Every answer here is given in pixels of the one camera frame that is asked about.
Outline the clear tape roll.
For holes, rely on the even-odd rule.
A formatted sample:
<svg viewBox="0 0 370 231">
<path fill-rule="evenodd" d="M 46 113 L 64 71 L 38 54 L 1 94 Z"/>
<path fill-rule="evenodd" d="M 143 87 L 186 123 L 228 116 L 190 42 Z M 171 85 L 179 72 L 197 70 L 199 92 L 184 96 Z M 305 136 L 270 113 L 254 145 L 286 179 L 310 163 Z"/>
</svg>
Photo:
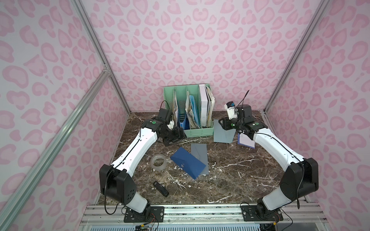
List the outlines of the clear tape roll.
<svg viewBox="0 0 370 231">
<path fill-rule="evenodd" d="M 154 171 L 163 171 L 167 167 L 166 156 L 162 154 L 154 155 L 150 161 L 151 167 Z"/>
</svg>

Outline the white folder in organizer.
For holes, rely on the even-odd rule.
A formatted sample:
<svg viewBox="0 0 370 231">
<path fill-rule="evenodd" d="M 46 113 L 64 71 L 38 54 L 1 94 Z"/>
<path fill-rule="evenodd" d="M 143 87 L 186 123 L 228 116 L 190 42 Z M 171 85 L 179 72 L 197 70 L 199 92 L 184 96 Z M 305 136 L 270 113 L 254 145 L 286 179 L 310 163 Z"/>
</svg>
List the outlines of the white folder in organizer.
<svg viewBox="0 0 370 231">
<path fill-rule="evenodd" d="M 199 95 L 200 95 L 200 121 L 203 128 L 207 127 L 207 117 L 208 117 L 208 96 L 206 86 L 204 84 L 199 85 Z"/>
</svg>

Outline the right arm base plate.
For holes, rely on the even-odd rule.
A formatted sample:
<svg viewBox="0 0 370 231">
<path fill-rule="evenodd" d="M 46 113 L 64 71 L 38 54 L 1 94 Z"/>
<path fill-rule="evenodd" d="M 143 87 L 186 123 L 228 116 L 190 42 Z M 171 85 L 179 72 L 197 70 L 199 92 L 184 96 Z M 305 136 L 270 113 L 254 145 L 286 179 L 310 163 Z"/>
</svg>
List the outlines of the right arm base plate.
<svg viewBox="0 0 370 231">
<path fill-rule="evenodd" d="M 260 204 L 256 206 L 241 205 L 240 208 L 244 221 L 274 221 L 278 223 L 284 220 L 279 208 L 275 210 L 268 210 Z"/>
</svg>

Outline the stack of papers right slot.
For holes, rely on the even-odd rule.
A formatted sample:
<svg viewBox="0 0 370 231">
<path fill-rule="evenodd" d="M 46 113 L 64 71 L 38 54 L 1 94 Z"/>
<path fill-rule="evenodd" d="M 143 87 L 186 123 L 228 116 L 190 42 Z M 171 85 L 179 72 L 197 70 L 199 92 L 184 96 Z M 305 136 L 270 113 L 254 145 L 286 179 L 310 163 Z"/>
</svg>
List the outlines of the stack of papers right slot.
<svg viewBox="0 0 370 231">
<path fill-rule="evenodd" d="M 210 87 L 206 86 L 207 96 L 209 98 L 208 101 L 208 111 L 207 111 L 207 127 L 210 128 L 212 126 L 212 113 L 215 105 L 215 97 L 210 89 Z"/>
</svg>

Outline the light teal envelope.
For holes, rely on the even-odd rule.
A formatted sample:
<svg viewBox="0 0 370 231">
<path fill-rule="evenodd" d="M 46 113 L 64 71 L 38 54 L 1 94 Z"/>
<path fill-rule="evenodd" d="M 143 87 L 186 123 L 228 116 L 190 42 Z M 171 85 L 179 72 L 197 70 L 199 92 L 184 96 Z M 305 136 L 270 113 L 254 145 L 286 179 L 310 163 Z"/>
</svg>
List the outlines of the light teal envelope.
<svg viewBox="0 0 370 231">
<path fill-rule="evenodd" d="M 214 119 L 214 142 L 218 143 L 232 143 L 234 140 L 236 130 L 225 130 L 219 124 L 218 119 Z"/>
</svg>

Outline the small black device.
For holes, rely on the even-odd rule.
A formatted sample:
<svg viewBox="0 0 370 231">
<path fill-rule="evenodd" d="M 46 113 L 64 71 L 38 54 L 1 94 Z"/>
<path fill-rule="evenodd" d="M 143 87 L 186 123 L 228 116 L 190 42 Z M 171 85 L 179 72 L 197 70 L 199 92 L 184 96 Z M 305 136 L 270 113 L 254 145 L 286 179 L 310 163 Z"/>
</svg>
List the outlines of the small black device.
<svg viewBox="0 0 370 231">
<path fill-rule="evenodd" d="M 157 189 L 164 197 L 168 197 L 169 196 L 169 191 L 163 186 L 161 185 L 159 182 L 155 181 L 153 183 L 153 186 L 155 189 Z"/>
</svg>

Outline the dark blue envelope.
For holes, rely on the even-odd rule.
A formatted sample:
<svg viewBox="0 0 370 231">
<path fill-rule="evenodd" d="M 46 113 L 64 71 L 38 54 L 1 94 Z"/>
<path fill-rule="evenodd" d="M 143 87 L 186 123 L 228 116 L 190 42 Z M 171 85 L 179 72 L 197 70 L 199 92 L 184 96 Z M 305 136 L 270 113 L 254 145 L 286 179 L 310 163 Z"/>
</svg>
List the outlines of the dark blue envelope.
<svg viewBox="0 0 370 231">
<path fill-rule="evenodd" d="M 195 158 L 184 148 L 179 148 L 170 159 L 185 171 L 191 178 L 196 180 L 205 169 L 206 165 Z"/>
</svg>

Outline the aluminium front rail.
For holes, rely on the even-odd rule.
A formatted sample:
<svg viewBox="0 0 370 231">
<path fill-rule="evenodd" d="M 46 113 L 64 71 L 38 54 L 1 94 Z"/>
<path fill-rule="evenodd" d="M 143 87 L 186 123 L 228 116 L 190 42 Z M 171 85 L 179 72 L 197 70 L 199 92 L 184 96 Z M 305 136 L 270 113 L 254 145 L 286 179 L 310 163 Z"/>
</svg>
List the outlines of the aluminium front rail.
<svg viewBox="0 0 370 231">
<path fill-rule="evenodd" d="M 295 203 L 284 206 L 271 218 L 260 219 L 255 209 L 247 204 L 201 204 L 201 205 L 157 205 L 153 206 L 155 220 L 160 225 L 170 224 L 298 224 L 328 223 L 317 203 L 303 201 L 298 208 Z M 121 206 L 88 206 L 80 225 L 133 225 L 139 221 L 133 212 Z"/>
</svg>

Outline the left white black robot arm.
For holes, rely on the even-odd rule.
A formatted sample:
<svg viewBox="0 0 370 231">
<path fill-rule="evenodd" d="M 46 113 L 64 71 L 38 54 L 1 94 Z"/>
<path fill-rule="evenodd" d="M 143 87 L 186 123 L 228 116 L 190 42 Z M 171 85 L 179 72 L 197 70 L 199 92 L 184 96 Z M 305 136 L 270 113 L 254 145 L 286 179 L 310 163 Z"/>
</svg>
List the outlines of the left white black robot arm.
<svg viewBox="0 0 370 231">
<path fill-rule="evenodd" d="M 120 157 L 100 168 L 100 189 L 105 197 L 138 214 L 150 213 L 150 204 L 137 192 L 132 176 L 145 153 L 159 138 L 165 146 L 170 146 L 186 137 L 183 128 L 176 126 L 172 117 L 172 111 L 161 108 L 157 116 L 143 122 L 137 136 Z"/>
</svg>

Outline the white letter paper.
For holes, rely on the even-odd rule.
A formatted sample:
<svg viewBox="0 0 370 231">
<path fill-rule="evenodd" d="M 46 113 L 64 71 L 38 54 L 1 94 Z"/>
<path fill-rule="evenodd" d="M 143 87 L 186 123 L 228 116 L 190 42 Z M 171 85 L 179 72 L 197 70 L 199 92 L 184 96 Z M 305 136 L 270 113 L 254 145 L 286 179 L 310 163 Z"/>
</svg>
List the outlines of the white letter paper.
<svg viewBox="0 0 370 231">
<path fill-rule="evenodd" d="M 245 134 L 238 134 L 238 144 L 255 149 L 255 141 Z"/>
</svg>

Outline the green file organizer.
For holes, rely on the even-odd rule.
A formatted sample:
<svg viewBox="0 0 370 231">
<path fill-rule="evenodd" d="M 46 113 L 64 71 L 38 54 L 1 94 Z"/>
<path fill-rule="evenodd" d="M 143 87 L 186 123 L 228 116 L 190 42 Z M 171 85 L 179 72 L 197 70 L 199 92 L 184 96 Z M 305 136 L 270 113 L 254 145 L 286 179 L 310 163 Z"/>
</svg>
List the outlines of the green file organizer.
<svg viewBox="0 0 370 231">
<path fill-rule="evenodd" d="M 214 133 L 213 118 L 210 128 L 203 128 L 200 125 L 200 129 L 197 129 L 194 125 L 189 96 L 193 95 L 196 100 L 200 120 L 199 85 L 200 84 L 164 87 L 163 97 L 169 104 L 166 108 L 173 112 L 175 125 L 183 128 L 187 137 L 212 136 Z"/>
</svg>

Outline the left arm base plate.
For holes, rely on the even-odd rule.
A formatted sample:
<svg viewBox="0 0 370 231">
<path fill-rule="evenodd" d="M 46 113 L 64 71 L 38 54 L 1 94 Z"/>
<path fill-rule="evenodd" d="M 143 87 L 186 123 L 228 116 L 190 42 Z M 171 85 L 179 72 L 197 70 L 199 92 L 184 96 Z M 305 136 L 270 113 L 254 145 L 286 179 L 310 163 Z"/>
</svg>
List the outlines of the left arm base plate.
<svg viewBox="0 0 370 231">
<path fill-rule="evenodd" d="M 139 223 L 150 222 L 153 219 L 156 222 L 163 222 L 165 214 L 165 207 L 147 206 L 142 213 L 136 212 L 133 209 L 127 209 L 124 212 L 124 223 Z"/>
</svg>

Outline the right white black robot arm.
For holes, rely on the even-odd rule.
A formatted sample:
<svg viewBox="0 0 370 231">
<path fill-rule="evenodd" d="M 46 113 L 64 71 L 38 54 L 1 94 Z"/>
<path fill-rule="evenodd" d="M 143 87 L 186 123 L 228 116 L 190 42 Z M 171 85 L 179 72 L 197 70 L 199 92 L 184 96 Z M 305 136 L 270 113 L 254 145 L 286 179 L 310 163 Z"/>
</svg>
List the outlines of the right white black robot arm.
<svg viewBox="0 0 370 231">
<path fill-rule="evenodd" d="M 235 129 L 261 145 L 282 167 L 279 186 L 257 201 L 256 212 L 264 218 L 299 198 L 319 189 L 319 165 L 313 158 L 304 158 L 284 144 L 263 122 L 255 121 L 250 105 L 225 104 L 227 117 L 219 124 L 224 130 Z"/>
</svg>

